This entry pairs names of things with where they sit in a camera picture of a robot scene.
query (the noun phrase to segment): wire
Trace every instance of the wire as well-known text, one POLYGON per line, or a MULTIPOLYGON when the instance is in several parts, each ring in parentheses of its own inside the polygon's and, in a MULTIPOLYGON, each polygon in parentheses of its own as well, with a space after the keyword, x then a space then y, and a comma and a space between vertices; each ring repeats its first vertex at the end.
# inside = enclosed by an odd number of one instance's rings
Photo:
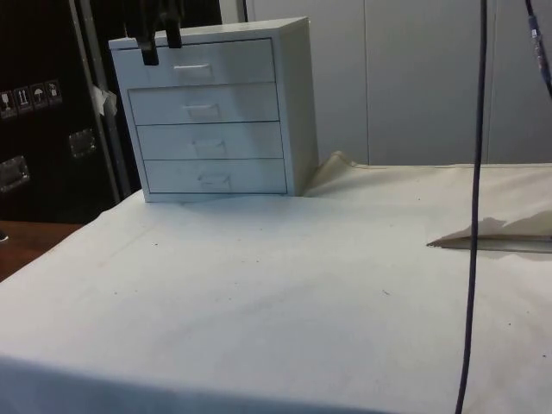
POLYGON ((472 189, 472 236, 469 255, 469 282, 467 287, 466 334, 464 339, 464 358, 460 379, 460 389, 456 400, 455 414, 462 413, 464 397, 466 396, 467 373, 472 353, 472 327, 474 324, 475 274, 477 269, 477 237, 479 233, 479 201, 481 152, 483 147, 483 109, 485 103, 486 76, 486 25, 487 1, 481 0, 480 11, 480 74, 477 95, 477 125, 475 130, 474 184, 472 189))
POLYGON ((525 0, 525 7, 527 8, 527 13, 533 16, 533 4, 531 4, 531 0, 525 0))
POLYGON ((543 36, 541 35, 541 29, 538 27, 538 21, 536 20, 531 0, 525 0, 525 7, 527 8, 527 16, 529 17, 529 28, 531 31, 531 38, 533 39, 533 47, 535 48, 538 68, 541 72, 541 76, 543 77, 550 99, 552 99, 552 76, 550 75, 549 61, 546 57, 543 36))

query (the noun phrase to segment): white drawer cabinet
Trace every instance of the white drawer cabinet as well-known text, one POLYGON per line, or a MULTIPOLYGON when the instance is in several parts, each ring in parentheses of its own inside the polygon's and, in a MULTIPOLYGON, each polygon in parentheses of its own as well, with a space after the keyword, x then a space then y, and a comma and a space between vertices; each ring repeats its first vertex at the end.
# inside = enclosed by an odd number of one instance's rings
POLYGON ((133 89, 136 125, 278 121, 276 84, 133 89))
POLYGON ((110 42, 147 201, 300 195, 318 165, 306 18, 182 29, 110 42))
POLYGON ((138 127, 144 160, 284 158, 279 122, 138 127))
POLYGON ((154 192, 285 193, 283 160, 145 161, 154 192))
POLYGON ((274 82, 273 49, 268 39, 159 47, 159 64, 142 63, 139 49, 121 50, 113 60, 127 73, 127 88, 274 82))

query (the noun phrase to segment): drawer handle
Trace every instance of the drawer handle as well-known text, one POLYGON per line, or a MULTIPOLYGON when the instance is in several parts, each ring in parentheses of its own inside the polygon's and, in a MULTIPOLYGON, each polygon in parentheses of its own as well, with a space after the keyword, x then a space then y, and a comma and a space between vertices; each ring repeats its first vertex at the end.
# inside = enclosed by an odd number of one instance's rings
POLYGON ((207 105, 185 105, 182 109, 187 110, 191 117, 218 116, 218 105, 216 103, 207 105))
POLYGON ((199 159, 226 158, 226 147, 222 138, 205 138, 192 143, 199 159))
POLYGON ((209 63, 205 63, 204 65, 185 65, 185 66, 181 66, 181 65, 175 65, 172 67, 172 69, 174 69, 175 71, 201 71, 202 69, 209 69, 209 73, 210 73, 210 64, 209 63))
POLYGON ((194 147, 221 147, 224 141, 221 138, 194 141, 194 147))
POLYGON ((198 181, 205 190, 230 190, 230 174, 201 174, 198 181))

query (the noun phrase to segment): warning label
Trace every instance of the warning label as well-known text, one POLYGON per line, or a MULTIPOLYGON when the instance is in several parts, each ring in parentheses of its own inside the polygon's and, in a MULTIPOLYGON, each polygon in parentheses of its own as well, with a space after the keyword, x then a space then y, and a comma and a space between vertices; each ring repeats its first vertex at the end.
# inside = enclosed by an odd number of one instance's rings
POLYGON ((11 91, 0 92, 0 118, 17 116, 16 101, 11 91))
POLYGON ((31 95, 28 93, 28 87, 14 89, 14 95, 16 96, 17 110, 20 114, 30 112, 33 110, 33 104, 31 103, 31 95))
POLYGON ((31 85, 31 97, 36 110, 46 108, 48 106, 48 99, 46 97, 46 88, 44 87, 44 84, 31 85))
POLYGON ((46 95, 50 105, 58 105, 63 102, 61 97, 60 82, 56 80, 48 80, 45 82, 46 85, 46 95))

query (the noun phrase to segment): white cloth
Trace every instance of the white cloth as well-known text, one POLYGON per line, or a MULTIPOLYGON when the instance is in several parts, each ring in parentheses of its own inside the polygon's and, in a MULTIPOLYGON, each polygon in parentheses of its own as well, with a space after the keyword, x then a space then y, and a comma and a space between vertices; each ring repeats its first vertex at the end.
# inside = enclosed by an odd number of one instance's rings
MULTIPOLYGON (((5 280, 0 412, 452 412, 468 253, 425 244, 471 171, 336 157, 306 198, 137 193, 5 280)), ((482 216, 536 182, 485 168, 482 216)), ((552 412, 551 260, 480 254, 466 412, 552 412)))

